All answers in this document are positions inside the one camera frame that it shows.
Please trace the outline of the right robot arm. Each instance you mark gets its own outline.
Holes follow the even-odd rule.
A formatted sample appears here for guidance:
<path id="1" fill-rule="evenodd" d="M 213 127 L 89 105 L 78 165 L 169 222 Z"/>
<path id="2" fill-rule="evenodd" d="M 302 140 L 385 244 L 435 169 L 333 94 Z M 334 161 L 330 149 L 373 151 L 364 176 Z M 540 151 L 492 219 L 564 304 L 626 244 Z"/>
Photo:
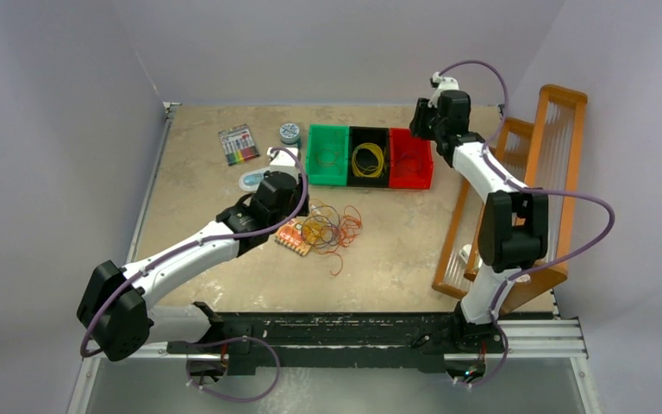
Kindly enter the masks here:
<path id="1" fill-rule="evenodd" d="M 548 250 L 548 197 L 533 194 L 490 155 L 483 137 L 470 131 L 470 96 L 445 90 L 420 98 L 409 129 L 433 141 L 437 153 L 460 173 L 484 202 L 478 233 L 483 263 L 471 290 L 460 301 L 464 319 L 453 323 L 452 345 L 469 351 L 484 337 L 480 324 L 498 319 L 515 282 Z"/>

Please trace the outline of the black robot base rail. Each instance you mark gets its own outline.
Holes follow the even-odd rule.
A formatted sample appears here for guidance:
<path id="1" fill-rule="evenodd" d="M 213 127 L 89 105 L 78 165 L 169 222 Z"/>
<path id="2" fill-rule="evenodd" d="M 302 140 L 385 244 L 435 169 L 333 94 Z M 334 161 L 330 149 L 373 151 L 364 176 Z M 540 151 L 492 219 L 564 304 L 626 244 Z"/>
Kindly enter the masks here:
<path id="1" fill-rule="evenodd" d="M 259 367 L 408 368 L 462 376 L 466 362 L 503 351 L 494 324 L 462 310 L 425 312 L 214 312 L 199 340 L 171 341 L 171 354 L 223 354 L 231 375 Z"/>

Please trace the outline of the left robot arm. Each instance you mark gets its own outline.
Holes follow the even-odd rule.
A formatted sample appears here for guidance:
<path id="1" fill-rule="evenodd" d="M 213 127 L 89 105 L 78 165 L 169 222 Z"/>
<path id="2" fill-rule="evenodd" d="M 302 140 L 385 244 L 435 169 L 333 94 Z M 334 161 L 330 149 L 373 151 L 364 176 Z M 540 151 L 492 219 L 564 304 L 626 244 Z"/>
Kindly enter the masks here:
<path id="1" fill-rule="evenodd" d="M 121 361 L 151 342 L 190 342 L 210 353 L 222 329 L 197 304 L 159 312 L 169 293 L 211 267 L 240 258 L 309 209 L 309 177 L 300 170 L 267 172 L 259 189 L 222 210 L 195 234 L 143 260 L 97 265 L 76 316 L 85 333 L 79 354 Z"/>

